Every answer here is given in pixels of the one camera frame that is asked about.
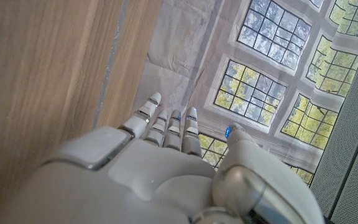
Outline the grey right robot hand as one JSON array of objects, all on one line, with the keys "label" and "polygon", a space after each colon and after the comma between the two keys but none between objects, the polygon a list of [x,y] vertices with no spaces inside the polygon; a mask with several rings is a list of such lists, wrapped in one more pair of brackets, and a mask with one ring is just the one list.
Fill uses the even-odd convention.
[{"label": "grey right robot hand", "polygon": [[4,206],[0,223],[323,223],[302,179],[237,123],[215,169],[197,112],[154,93],[120,127],[64,143]]}]

